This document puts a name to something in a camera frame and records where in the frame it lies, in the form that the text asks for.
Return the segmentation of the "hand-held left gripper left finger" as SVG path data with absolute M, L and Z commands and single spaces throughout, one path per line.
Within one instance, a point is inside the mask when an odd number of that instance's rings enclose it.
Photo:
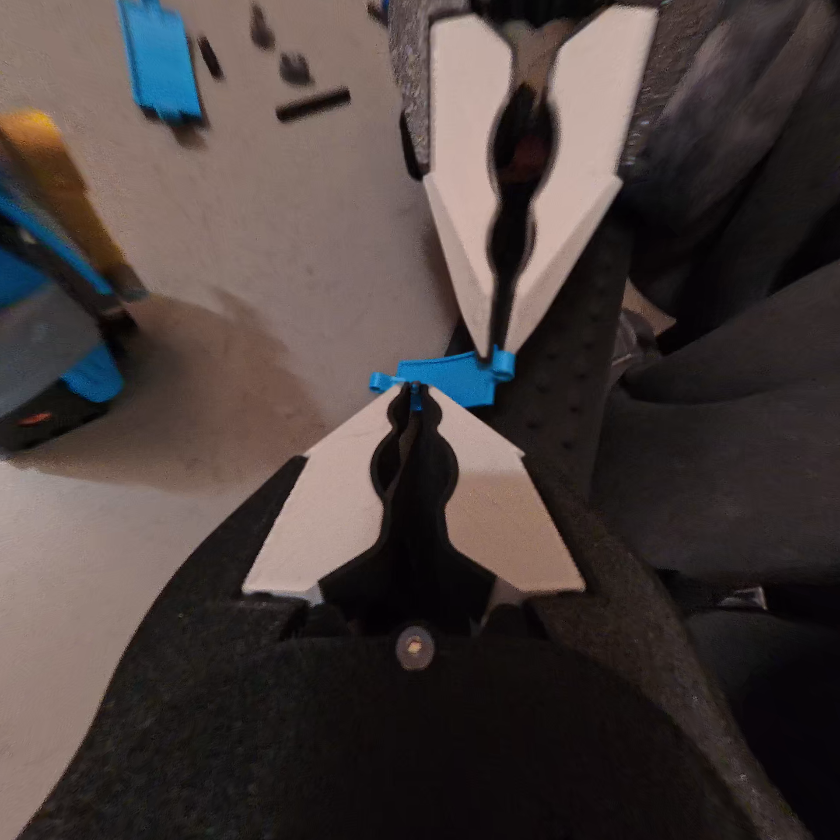
M 394 385 L 304 455 L 305 465 L 242 585 L 244 595 L 322 599 L 320 582 L 375 545 L 384 505 L 371 462 L 393 430 Z

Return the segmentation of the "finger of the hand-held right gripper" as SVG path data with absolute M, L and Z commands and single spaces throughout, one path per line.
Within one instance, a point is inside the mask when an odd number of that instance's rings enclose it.
M 492 353 L 497 279 L 490 239 L 501 200 L 492 144 L 511 93 L 509 43 L 476 14 L 429 30 L 429 163 L 423 179 L 460 315 Z
M 623 185 L 617 168 L 657 25 L 652 7 L 613 5 L 554 59 L 547 105 L 558 139 L 531 204 L 532 249 L 513 292 L 510 353 L 538 327 Z

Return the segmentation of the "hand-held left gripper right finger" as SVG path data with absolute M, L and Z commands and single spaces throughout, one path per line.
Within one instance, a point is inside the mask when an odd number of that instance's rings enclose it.
M 494 575 L 492 594 L 584 592 L 524 453 L 437 388 L 428 392 L 442 414 L 437 432 L 457 464 L 444 508 L 454 548 Z

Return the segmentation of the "blue curved brick panel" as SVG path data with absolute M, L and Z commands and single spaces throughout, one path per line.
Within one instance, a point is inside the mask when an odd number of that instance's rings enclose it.
M 475 350 L 436 358 L 400 360 L 395 374 L 375 371 L 369 390 L 383 394 L 392 387 L 409 384 L 412 409 L 421 409 L 419 386 L 436 388 L 460 406 L 472 409 L 494 406 L 499 385 L 510 383 L 516 374 L 516 354 L 494 346 L 489 360 Z

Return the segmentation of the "blue toy brick robot model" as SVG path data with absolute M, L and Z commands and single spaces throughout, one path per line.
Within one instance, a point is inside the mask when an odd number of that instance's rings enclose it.
M 147 290 L 52 118 L 1 116 L 1 454 L 89 424 L 123 392 L 126 302 Z

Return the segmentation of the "grey desk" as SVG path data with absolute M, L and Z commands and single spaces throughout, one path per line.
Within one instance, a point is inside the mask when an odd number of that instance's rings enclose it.
M 441 353 L 455 323 L 384 29 L 364 2 L 260 4 L 351 105 L 279 123 L 297 93 L 252 44 L 249 2 L 172 2 L 225 74 L 196 59 L 208 129 L 174 134 L 132 101 L 113 2 L 2 3 L 2 110 L 58 123 L 150 290 L 121 403 L 2 463 L 2 838 L 182 562 L 371 399 L 372 371 Z

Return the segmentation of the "black brick axle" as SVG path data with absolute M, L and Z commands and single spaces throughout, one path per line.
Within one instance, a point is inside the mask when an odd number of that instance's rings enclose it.
M 350 103 L 350 90 L 347 87 L 336 87 L 278 106 L 276 118 L 280 123 L 293 123 Z

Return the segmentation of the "dark dotted pad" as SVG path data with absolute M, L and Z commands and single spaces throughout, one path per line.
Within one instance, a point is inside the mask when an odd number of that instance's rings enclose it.
M 634 233 L 610 211 L 490 406 L 470 408 L 531 466 L 590 493 Z

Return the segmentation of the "dark grey jacket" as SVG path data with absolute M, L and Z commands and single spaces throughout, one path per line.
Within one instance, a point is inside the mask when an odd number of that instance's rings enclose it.
M 629 279 L 674 320 L 593 490 L 814 838 L 838 838 L 838 2 L 717 2 L 626 166 Z

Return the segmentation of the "blue flat brick panel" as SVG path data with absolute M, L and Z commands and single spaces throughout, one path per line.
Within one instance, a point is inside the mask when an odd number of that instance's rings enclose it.
M 172 125 L 203 121 L 181 14 L 159 1 L 115 5 L 136 105 Z

